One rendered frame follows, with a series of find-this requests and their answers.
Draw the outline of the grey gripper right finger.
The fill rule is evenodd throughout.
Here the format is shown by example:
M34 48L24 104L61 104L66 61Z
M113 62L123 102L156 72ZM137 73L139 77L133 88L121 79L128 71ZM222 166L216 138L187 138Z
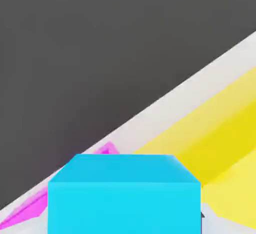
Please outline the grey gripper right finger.
M201 234L256 234L256 229L218 217L206 203L201 204L201 212Z

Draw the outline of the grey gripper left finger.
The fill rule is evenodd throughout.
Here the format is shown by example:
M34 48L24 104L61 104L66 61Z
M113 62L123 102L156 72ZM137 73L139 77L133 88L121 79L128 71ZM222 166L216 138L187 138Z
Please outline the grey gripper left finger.
M0 230L0 234L48 234L48 208L39 217Z

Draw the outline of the small cyan cube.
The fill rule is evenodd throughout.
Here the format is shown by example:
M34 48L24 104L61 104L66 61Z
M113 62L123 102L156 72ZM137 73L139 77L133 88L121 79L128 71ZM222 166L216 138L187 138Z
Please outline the small cyan cube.
M201 234L201 183L172 155L78 154L48 183L47 234Z

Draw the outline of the small yellow cube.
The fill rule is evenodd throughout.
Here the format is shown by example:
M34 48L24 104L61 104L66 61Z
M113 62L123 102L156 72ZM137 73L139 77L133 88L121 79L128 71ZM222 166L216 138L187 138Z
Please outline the small yellow cube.
M256 149L206 184L201 201L217 216L256 230Z

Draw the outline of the large magenta box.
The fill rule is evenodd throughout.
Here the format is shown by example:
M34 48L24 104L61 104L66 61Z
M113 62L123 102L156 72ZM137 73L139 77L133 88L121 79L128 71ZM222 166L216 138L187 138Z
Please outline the large magenta box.
M44 186L37 193L27 198L21 205L15 208L1 223L0 230L15 224L39 217L48 207L48 186Z

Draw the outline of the large yellow box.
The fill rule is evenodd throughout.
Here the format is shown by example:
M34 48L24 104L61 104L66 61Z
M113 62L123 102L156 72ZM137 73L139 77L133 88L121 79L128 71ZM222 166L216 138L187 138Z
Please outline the large yellow box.
M256 67L136 151L172 154L208 184L256 147Z

